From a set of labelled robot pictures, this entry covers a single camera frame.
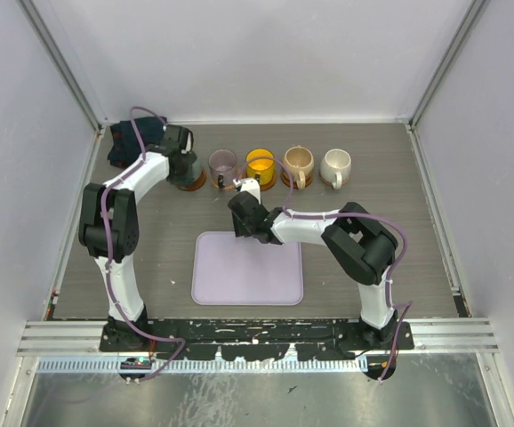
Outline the grey ceramic mug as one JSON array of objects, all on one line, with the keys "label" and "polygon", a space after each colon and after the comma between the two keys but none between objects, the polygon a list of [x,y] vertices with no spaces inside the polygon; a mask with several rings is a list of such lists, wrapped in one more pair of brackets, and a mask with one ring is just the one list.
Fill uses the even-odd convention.
[{"label": "grey ceramic mug", "polygon": [[193,151],[178,152],[169,159],[170,172],[168,181],[178,187],[189,187],[202,174],[202,166],[197,154]]}]

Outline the purple glass mug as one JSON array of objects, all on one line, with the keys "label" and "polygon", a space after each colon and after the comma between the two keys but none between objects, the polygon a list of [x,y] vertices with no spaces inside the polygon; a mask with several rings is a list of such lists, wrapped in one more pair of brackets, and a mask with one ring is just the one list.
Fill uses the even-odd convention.
[{"label": "purple glass mug", "polygon": [[217,149],[208,158],[209,172],[211,169],[216,170],[229,170],[236,168],[237,156],[234,152],[229,149]]}]

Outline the yellow mug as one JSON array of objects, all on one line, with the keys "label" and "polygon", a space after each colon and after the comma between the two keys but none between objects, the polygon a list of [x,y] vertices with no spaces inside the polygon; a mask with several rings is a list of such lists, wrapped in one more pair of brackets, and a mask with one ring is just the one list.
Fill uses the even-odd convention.
[{"label": "yellow mug", "polygon": [[253,149],[245,158],[245,175],[261,182],[267,182],[275,174],[273,153],[267,149]]}]

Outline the brown wooden round coaster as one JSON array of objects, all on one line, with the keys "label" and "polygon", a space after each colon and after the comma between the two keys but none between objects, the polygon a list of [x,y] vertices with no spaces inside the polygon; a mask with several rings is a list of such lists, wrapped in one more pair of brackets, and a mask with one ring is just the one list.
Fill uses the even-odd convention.
[{"label": "brown wooden round coaster", "polygon": [[[281,180],[284,183],[285,186],[289,187],[290,180],[289,177],[285,173],[280,174]],[[305,187],[308,187],[312,182],[314,181],[314,176],[311,175],[305,180]],[[298,189],[298,182],[293,181],[293,189]]]}]

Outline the beige ceramic mug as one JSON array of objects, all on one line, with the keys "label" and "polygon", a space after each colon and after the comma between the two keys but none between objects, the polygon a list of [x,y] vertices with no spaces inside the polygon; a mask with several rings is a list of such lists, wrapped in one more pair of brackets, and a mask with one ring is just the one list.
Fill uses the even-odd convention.
[{"label": "beige ceramic mug", "polygon": [[313,175],[314,171],[314,157],[311,151],[307,148],[296,146],[288,149],[283,157],[283,164],[285,165],[288,173],[283,170],[289,180],[298,182],[298,189],[305,189],[305,180]]}]

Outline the white ceramic mug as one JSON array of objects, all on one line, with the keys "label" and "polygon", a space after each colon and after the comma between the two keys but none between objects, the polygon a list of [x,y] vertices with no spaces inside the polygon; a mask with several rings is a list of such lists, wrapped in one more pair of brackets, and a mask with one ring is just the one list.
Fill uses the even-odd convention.
[{"label": "white ceramic mug", "polygon": [[352,160],[344,149],[329,149],[323,156],[319,175],[332,183],[333,189],[341,189],[344,179],[350,176]]}]

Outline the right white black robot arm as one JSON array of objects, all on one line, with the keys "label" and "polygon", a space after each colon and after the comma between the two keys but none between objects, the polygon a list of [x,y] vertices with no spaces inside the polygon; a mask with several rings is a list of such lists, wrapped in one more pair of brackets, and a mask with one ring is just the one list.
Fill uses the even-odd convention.
[{"label": "right white black robot arm", "polygon": [[235,235],[262,244],[305,243],[328,249],[346,275],[358,285],[360,331],[366,346],[383,350],[394,339],[396,310],[386,296],[385,275],[396,260],[398,241],[356,202],[322,213],[281,207],[267,209],[248,191],[229,202]]}]

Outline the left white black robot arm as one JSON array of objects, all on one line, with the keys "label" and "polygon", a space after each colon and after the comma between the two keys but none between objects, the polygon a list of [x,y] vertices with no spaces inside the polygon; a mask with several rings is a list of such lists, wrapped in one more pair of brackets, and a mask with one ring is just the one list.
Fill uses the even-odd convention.
[{"label": "left white black robot arm", "polygon": [[78,240],[103,277],[108,300],[104,334],[130,352],[145,350],[156,338],[148,329],[146,304],[134,271],[133,254],[140,239],[138,204],[159,182],[188,187],[203,176],[186,127],[166,125],[162,140],[145,146],[116,177],[84,187]]}]

